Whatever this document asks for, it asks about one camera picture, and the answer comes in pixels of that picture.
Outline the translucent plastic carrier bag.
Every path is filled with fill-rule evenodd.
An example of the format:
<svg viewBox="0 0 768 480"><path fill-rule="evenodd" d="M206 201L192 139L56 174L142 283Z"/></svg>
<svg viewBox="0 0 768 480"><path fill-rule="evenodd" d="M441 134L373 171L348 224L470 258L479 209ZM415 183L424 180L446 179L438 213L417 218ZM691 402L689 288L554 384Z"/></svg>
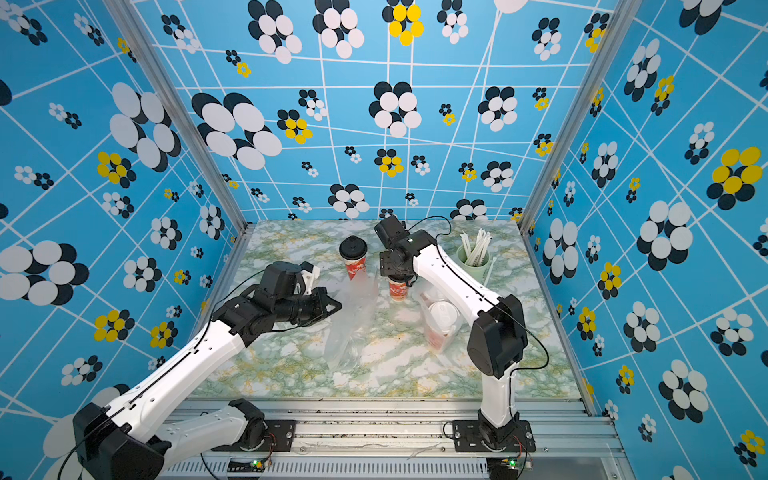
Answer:
<svg viewBox="0 0 768 480"><path fill-rule="evenodd" d="M414 298L419 304L424 337L434 354L442 354L465 325L459 309L436 287L416 284Z"/></svg>

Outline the red cup white lid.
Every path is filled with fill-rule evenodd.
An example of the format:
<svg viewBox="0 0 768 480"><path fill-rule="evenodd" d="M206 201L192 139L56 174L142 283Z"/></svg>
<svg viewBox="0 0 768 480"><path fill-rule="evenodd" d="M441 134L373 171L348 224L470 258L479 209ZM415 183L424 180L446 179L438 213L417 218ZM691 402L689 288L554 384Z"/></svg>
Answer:
<svg viewBox="0 0 768 480"><path fill-rule="evenodd" d="M428 291L422 292L420 294L420 297L421 297L421 299L423 300L423 302L425 303L425 305L427 307L431 306L432 304L434 304L436 302L444 301L445 300L445 298L444 298L444 296L442 294L440 294L439 292L436 292L436 291L432 291L432 290L428 290Z"/></svg>

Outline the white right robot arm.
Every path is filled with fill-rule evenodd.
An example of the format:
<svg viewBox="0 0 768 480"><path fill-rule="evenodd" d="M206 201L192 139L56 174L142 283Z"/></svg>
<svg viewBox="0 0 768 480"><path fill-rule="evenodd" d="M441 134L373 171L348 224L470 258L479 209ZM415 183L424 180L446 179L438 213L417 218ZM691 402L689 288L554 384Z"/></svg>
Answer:
<svg viewBox="0 0 768 480"><path fill-rule="evenodd" d="M549 365L551 355L526 326L521 301L482 285L445 253L436 237L408 228L396 216L379 221L374 231L384 247L379 254L381 275L401 277L409 285L426 281L470 326L466 351L482 374L482 401L478 420L472 423L479 443L494 452L513 446L534 452L530 423L520 418L515 405L515 383L520 371L533 369L521 365L531 339L545 354L541 370Z"/></svg>

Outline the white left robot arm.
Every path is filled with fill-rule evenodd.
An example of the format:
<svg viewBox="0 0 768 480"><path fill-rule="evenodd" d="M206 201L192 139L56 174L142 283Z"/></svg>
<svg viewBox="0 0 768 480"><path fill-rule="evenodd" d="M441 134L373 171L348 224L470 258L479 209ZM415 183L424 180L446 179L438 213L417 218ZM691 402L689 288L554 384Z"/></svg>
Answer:
<svg viewBox="0 0 768 480"><path fill-rule="evenodd" d="M274 452L279 444L264 413L240 398L192 420L168 417L209 375L259 337L312 326L341 311L316 285L317 267L278 261L261 279L225 300L187 345L135 387L104 405L89 403L73 417L74 445L56 476L73 466L94 479L155 479L204 452Z"/></svg>

